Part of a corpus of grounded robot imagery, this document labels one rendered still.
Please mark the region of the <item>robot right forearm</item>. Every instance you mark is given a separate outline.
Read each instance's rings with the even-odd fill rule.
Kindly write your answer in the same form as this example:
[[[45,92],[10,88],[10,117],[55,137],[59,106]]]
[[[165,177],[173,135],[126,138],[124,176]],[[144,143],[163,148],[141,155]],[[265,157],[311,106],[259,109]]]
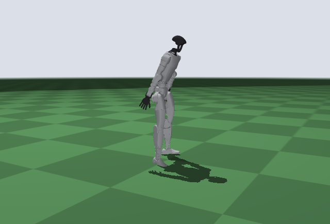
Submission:
[[[152,93],[154,92],[155,88],[157,87],[157,85],[159,84],[159,80],[161,79],[161,75],[160,74],[156,74],[156,76],[153,78],[152,83],[149,87],[149,90],[147,92],[147,96],[151,97]]]

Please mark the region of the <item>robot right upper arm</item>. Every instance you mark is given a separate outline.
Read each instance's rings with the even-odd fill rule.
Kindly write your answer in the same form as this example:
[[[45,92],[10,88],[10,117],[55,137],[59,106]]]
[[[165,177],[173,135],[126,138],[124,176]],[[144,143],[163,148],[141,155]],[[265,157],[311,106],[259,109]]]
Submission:
[[[159,67],[157,69],[157,72],[156,72],[156,74],[160,74],[161,75],[161,79],[159,81],[162,81],[163,80],[162,72],[165,70],[165,68],[166,68],[167,64],[170,62],[170,60],[171,60],[171,56],[170,55],[166,54],[166,55],[163,55],[162,56],[160,65],[159,65]]]

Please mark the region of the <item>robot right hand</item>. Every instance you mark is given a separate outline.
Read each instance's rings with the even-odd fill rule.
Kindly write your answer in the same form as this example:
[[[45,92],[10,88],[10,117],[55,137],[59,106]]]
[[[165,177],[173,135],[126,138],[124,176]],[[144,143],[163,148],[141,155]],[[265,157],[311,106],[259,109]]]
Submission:
[[[147,91],[148,92],[148,91]],[[146,93],[147,94],[147,93]],[[153,93],[152,93],[152,95],[153,95]],[[151,97],[152,97],[152,95],[151,95]],[[147,108],[147,105],[149,104],[149,108],[151,107],[150,106],[150,98],[151,97],[148,97],[147,95],[145,95],[146,97],[142,100],[142,102],[140,103],[140,105],[139,106],[141,106],[141,104],[142,104],[142,106],[141,106],[141,108],[143,107],[143,105],[144,105],[144,107],[143,107],[143,109],[145,108],[145,110],[146,110],[146,108]],[[146,105],[146,107],[145,107],[145,105]]]

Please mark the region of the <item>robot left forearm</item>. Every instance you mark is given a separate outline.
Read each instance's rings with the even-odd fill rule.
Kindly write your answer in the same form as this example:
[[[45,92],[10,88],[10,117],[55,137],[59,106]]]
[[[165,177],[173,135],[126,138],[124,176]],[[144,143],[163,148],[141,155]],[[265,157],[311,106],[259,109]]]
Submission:
[[[170,80],[167,82],[166,87],[168,88],[168,91],[172,87],[173,81],[174,81],[174,78],[170,78]]]

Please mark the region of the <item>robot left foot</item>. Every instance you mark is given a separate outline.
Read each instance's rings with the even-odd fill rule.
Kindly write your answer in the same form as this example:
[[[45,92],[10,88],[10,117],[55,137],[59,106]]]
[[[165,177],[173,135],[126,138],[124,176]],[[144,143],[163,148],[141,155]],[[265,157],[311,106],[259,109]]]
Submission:
[[[180,151],[177,151],[177,150],[173,150],[173,149],[162,149],[161,151],[161,154],[177,154],[177,153],[180,153]]]

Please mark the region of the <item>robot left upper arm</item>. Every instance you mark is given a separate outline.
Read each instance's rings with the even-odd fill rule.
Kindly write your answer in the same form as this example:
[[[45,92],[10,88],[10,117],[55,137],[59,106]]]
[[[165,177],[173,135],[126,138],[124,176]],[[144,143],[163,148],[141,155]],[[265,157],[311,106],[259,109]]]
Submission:
[[[180,61],[181,57],[179,56],[179,61]],[[172,75],[172,78],[175,78],[177,75],[176,71],[174,71],[173,75]]]

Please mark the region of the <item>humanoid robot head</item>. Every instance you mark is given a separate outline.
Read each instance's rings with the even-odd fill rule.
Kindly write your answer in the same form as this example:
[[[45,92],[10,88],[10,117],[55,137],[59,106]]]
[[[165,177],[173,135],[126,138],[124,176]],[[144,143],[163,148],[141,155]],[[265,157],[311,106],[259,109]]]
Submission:
[[[175,54],[173,54],[173,55],[175,55],[175,56],[177,56],[177,54],[176,54],[176,52],[180,52],[181,50],[182,50],[182,47],[183,47],[183,45],[184,44],[186,44],[186,41],[185,41],[185,39],[183,38],[183,37],[181,37],[181,36],[174,36],[173,38],[172,38],[172,40],[175,42],[175,44],[177,45],[177,49],[176,48],[172,48],[170,51],[168,51],[169,53],[172,53],[172,52],[174,52]],[[181,45],[181,46],[180,46]],[[179,48],[180,47],[180,48]]]

